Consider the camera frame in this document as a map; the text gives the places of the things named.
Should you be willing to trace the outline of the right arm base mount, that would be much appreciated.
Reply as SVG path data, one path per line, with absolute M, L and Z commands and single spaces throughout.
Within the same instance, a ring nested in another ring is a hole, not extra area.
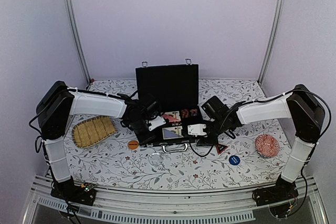
M 270 213 L 280 219 L 290 215 L 298 195 L 295 182 L 290 183 L 278 178 L 274 186 L 255 189 L 252 193 L 252 199 L 257 206 L 286 201 L 284 204 L 269 208 Z

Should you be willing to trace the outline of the red playing card deck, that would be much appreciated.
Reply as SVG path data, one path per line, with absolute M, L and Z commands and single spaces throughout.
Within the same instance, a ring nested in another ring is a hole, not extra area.
M 168 120 L 170 123 L 176 123 L 181 121 L 180 112 L 179 111 L 172 111 L 166 112 L 162 115 L 165 120 Z

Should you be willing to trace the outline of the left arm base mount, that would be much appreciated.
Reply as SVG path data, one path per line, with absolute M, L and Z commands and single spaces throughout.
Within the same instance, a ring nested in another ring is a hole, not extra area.
M 75 185 L 72 180 L 68 180 L 62 183 L 54 182 L 50 195 L 55 198 L 63 199 L 66 202 L 93 206 L 96 193 L 95 184 L 84 183 Z

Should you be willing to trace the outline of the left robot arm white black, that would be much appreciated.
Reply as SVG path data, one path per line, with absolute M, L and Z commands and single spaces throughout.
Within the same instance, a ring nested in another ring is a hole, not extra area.
M 39 133 L 57 190 L 67 200 L 78 195 L 73 185 L 66 159 L 64 138 L 74 115 L 108 116 L 121 120 L 122 126 L 132 130 L 141 141 L 154 139 L 154 130 L 166 124 L 157 100 L 149 95 L 145 100 L 134 99 L 132 95 L 108 94 L 81 90 L 56 81 L 36 107 L 35 116 L 28 122 Z

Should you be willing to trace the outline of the black poker set case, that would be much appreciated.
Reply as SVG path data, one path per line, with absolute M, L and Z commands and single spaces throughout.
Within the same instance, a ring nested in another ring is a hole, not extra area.
M 182 138 L 164 140 L 162 129 L 173 127 L 166 120 L 152 132 L 156 138 L 144 146 L 167 147 L 174 144 L 197 144 L 202 136 L 188 135 L 187 126 L 192 124 L 205 124 L 199 108 L 199 67 L 197 64 L 185 63 L 181 65 L 163 65 L 151 67 L 139 67 L 135 70 L 137 81 L 138 99 L 146 94 L 154 96 L 161 106 L 161 117 L 166 112 L 181 111 L 183 109 L 197 109 L 198 116 L 181 118 Z

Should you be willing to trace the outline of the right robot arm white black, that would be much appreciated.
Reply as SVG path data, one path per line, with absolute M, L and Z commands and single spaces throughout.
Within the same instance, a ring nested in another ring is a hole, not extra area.
M 288 119 L 292 125 L 303 119 L 287 105 L 290 92 L 266 98 L 260 87 L 253 88 L 250 83 L 223 88 L 201 84 L 200 89 L 200 104 L 213 96 L 229 108 L 241 101 L 247 104 L 241 106 L 237 114 L 231 114 L 242 124 L 233 131 L 235 139 L 221 134 L 213 141 L 206 137 L 192 144 L 204 155 L 201 169 L 194 171 L 193 180 L 203 178 L 210 184 L 222 182 L 226 187 L 237 187 L 274 182 L 281 173 L 288 178 L 299 176 L 315 144 L 304 143 L 297 137 L 297 130 L 292 134 L 294 142 L 289 143 L 280 126 L 279 119 Z M 255 148 L 256 138 L 264 134 L 274 137 L 279 143 L 279 153 L 275 157 L 260 155 Z

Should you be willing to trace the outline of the blue playing card deck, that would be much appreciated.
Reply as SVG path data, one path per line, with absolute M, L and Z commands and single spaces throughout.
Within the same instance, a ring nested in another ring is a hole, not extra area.
M 174 126 L 174 127 L 164 127 L 162 129 L 162 136 L 164 140 L 171 140 L 176 138 L 182 138 L 182 127 Z

